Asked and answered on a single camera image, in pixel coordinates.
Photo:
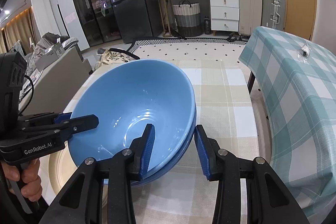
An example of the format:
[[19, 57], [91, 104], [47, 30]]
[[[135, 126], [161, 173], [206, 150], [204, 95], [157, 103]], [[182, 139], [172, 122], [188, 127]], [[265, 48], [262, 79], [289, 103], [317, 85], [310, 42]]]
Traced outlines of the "person's left hand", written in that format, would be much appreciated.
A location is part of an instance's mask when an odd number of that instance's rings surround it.
[[42, 196], [41, 178], [38, 175], [40, 160], [30, 161], [29, 166], [22, 173], [15, 166], [6, 164], [1, 161], [1, 165], [5, 174], [5, 178], [13, 181], [22, 180], [25, 186], [21, 188], [23, 197], [28, 198], [31, 202], [38, 201]]

